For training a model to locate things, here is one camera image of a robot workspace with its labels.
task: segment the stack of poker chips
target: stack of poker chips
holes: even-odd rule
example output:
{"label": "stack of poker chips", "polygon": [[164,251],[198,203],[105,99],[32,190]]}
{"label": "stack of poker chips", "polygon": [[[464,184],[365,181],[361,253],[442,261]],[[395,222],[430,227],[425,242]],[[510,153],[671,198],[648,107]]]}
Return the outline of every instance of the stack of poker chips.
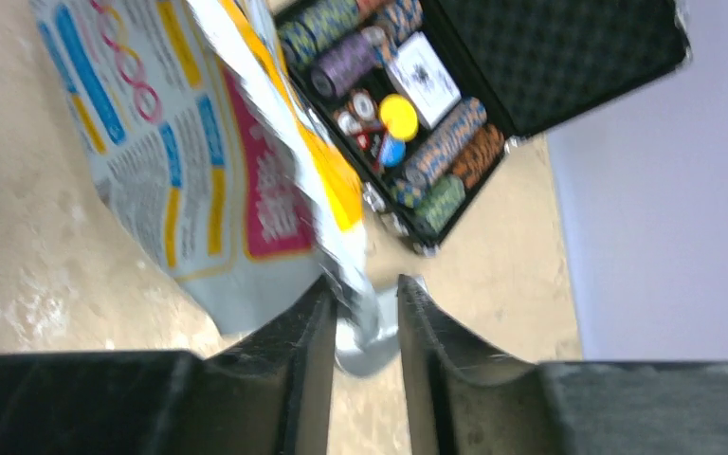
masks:
{"label": "stack of poker chips", "polygon": [[420,28],[423,24],[423,7],[420,5],[420,0],[395,0],[394,3],[406,13],[412,30]]}
{"label": "stack of poker chips", "polygon": [[381,8],[389,0],[356,0],[358,4],[358,17],[360,20],[367,19],[376,9]]}
{"label": "stack of poker chips", "polygon": [[456,175],[446,175],[431,188],[415,213],[439,233],[463,201],[464,183]]}
{"label": "stack of poker chips", "polygon": [[409,35],[419,27],[419,25],[417,27],[412,26],[409,15],[396,3],[387,5],[374,14],[373,17],[373,24],[383,28],[387,36],[396,44],[406,41]]}
{"label": "stack of poker chips", "polygon": [[323,97],[340,98],[375,64],[370,42],[354,33],[319,58],[311,70],[311,83]]}
{"label": "stack of poker chips", "polygon": [[423,191],[430,188],[486,120],[486,110],[480,101],[475,98],[460,101],[406,161],[403,168],[406,180]]}
{"label": "stack of poker chips", "polygon": [[498,128],[484,126],[453,161],[450,173],[459,177],[468,190],[472,189],[503,152],[504,141],[503,133]]}
{"label": "stack of poker chips", "polygon": [[397,179],[390,188],[391,197],[404,207],[414,209],[423,202],[426,192],[406,180]]}
{"label": "stack of poker chips", "polygon": [[350,100],[334,113],[334,119],[342,133],[353,136],[365,130],[383,128],[376,118],[376,110],[375,100],[370,92],[357,88],[351,90]]}
{"label": "stack of poker chips", "polygon": [[278,29],[286,62],[304,69],[358,25],[356,0],[319,0]]}

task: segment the dusty floor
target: dusty floor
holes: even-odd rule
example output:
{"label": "dusty floor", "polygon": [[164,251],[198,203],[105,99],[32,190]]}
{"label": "dusty floor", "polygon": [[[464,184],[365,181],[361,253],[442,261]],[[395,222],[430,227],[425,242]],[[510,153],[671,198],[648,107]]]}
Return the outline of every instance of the dusty floor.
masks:
{"label": "dusty floor", "polygon": [[[231,344],[100,204],[27,2],[0,2],[0,353]],[[521,357],[579,356],[548,153],[516,150],[433,260],[375,223],[376,283],[420,273],[450,313]],[[337,375],[329,453],[408,453],[400,366]]]}

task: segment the printed packaging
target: printed packaging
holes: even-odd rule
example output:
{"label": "printed packaging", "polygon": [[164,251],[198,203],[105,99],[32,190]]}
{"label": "printed packaging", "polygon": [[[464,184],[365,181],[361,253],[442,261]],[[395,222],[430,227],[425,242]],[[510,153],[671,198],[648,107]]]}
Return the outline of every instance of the printed packaging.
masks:
{"label": "printed packaging", "polygon": [[328,270],[372,295],[358,177],[284,76],[264,4],[30,3],[99,197],[221,333]]}

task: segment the black aluminum case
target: black aluminum case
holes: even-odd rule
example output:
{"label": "black aluminum case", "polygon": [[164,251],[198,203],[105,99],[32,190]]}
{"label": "black aluminum case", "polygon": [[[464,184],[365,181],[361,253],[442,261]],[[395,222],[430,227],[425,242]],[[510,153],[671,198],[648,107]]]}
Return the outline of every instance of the black aluminum case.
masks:
{"label": "black aluminum case", "polygon": [[[279,13],[288,21],[314,0]],[[420,0],[424,32],[463,96],[482,101],[488,122],[509,143],[532,137],[660,79],[690,60],[683,15],[674,0]],[[290,69],[298,91],[318,111],[340,151],[361,176],[373,208],[407,246],[433,255],[476,198],[502,154],[439,233],[423,229],[411,209],[391,199],[395,168],[375,173],[333,120],[342,102],[320,97],[305,73]],[[377,100],[390,93],[383,71],[358,83]],[[416,150],[428,132],[410,145]]]}

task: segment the poker chip case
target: poker chip case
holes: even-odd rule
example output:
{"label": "poker chip case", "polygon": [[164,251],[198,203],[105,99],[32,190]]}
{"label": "poker chip case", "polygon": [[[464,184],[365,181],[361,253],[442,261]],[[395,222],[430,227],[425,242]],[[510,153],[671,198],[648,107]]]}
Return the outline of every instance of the poker chip case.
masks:
{"label": "poker chip case", "polygon": [[[314,82],[324,78],[317,77],[318,71],[312,68],[326,64],[333,52],[340,53],[337,48],[328,50],[331,45],[324,43],[305,52],[293,43],[299,40],[292,38],[294,35],[282,34],[281,38],[285,54],[294,53],[295,48],[302,52],[286,56],[290,77],[303,101],[318,113],[340,151],[361,176],[365,201],[407,246],[427,256],[439,250],[498,168],[509,151],[506,144],[518,144],[543,133],[690,61],[683,12],[675,0],[413,1],[421,8],[409,9],[408,14],[403,9],[404,17],[395,19],[410,25],[410,29],[392,31],[391,36],[404,36],[389,43],[375,45],[373,39],[377,37],[373,38],[371,33],[367,36],[361,30],[391,13],[387,8],[410,5],[411,0],[357,0],[357,21],[349,15],[340,19],[315,18],[301,29],[303,34],[307,30],[311,43],[344,42],[352,49],[355,41],[360,41],[355,35],[365,35],[370,40],[376,52],[374,61],[367,65],[373,68],[365,72],[348,65],[350,68],[344,71],[355,80],[352,83],[312,83],[312,78]],[[341,5],[343,9],[356,3],[299,0],[276,15],[279,31],[293,27],[304,17],[301,14],[319,8],[317,4],[322,2]],[[344,32],[336,29],[326,33],[326,28],[334,27],[341,27]],[[406,35],[414,33],[422,33],[428,39],[461,92],[460,104],[480,102],[485,121],[473,114],[470,119],[478,121],[471,121],[472,125],[456,125],[461,128],[453,130],[455,135],[466,134],[464,139],[468,143],[458,156],[443,160],[443,169],[434,169],[432,177],[437,183],[433,188],[412,192],[408,188],[411,182],[405,178],[410,176],[408,167],[416,164],[419,158],[415,154],[422,153],[423,147],[433,140],[434,128],[421,125],[417,137],[406,144],[406,159],[393,168],[378,170],[372,158],[362,152],[361,144],[342,131],[339,125],[343,125],[343,116],[339,112],[346,114],[346,106],[358,102],[355,97],[360,97],[360,93],[369,94],[378,103],[396,92],[385,68],[394,54],[401,51],[400,42],[410,40]],[[291,41],[285,43],[283,36]],[[345,48],[342,53],[355,53],[350,49]],[[326,93],[320,94],[317,86]],[[343,91],[346,95],[336,96]],[[450,123],[448,118],[435,127],[441,128],[444,123]],[[435,204],[429,199],[439,194],[448,204],[456,204],[449,209],[445,202],[424,207]],[[419,202],[407,201],[407,197],[419,198]],[[448,210],[444,218],[425,217],[426,213],[441,210]]]}

